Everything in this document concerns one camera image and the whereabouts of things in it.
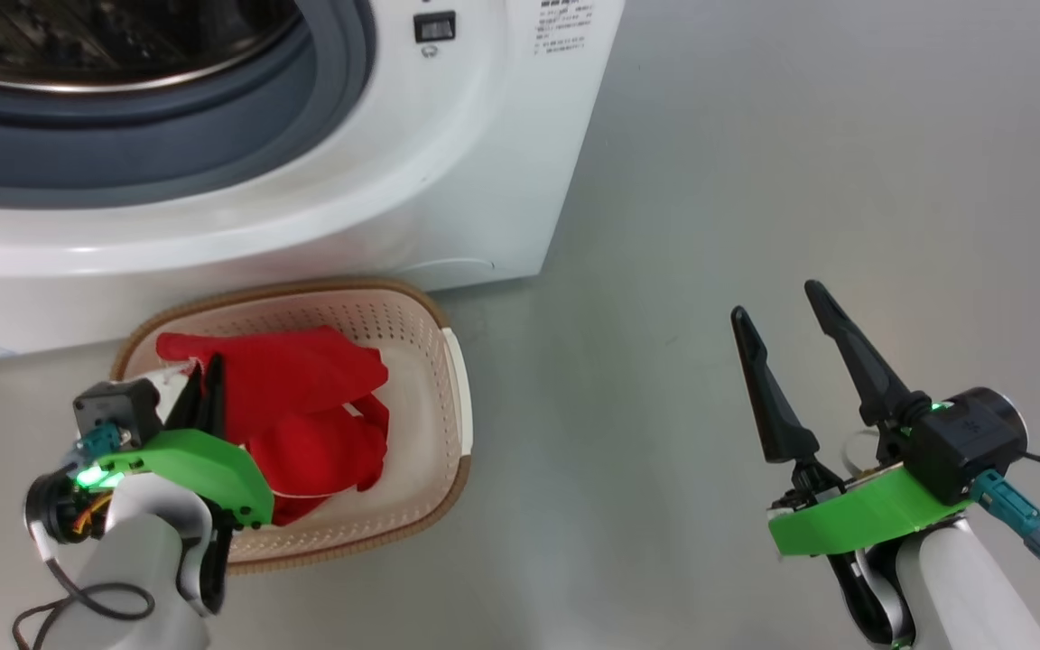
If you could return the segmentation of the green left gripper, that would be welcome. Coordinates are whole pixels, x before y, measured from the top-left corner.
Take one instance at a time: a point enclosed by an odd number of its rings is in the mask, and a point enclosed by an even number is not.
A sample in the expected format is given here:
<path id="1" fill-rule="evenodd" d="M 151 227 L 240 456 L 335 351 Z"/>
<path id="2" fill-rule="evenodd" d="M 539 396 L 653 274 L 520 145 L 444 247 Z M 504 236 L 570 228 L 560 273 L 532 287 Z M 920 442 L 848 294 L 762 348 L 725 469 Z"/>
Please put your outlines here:
<path id="1" fill-rule="evenodd" d="M 226 370 L 220 354 L 186 367 L 186 383 L 164 428 L 140 448 L 98 461 L 123 476 L 111 491 L 105 534 L 138 515 L 153 515 L 181 539 L 168 569 L 185 601 L 215 616 L 226 597 L 234 534 L 271 525 L 275 495 L 255 460 L 228 443 Z"/>

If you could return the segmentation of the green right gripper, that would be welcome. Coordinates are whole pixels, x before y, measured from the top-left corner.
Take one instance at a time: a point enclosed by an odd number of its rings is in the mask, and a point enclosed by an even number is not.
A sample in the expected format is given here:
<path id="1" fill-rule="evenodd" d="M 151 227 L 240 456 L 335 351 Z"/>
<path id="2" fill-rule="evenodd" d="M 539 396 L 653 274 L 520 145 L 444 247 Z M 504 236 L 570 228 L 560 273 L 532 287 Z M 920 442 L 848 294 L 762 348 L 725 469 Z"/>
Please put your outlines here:
<path id="1" fill-rule="evenodd" d="M 824 283 L 805 281 L 804 291 L 822 333 L 841 354 L 864 424 L 913 425 L 930 411 L 930 396 L 909 390 Z M 916 630 L 893 565 L 898 552 L 909 536 L 958 521 L 969 502 L 945 505 L 901 464 L 842 480 L 810 460 L 820 441 L 798 420 L 769 369 L 768 346 L 754 321 L 744 307 L 735 307 L 730 319 L 764 458 L 769 464 L 797 461 L 792 489 L 768 509 L 777 554 L 825 558 L 868 645 L 912 645 Z"/>

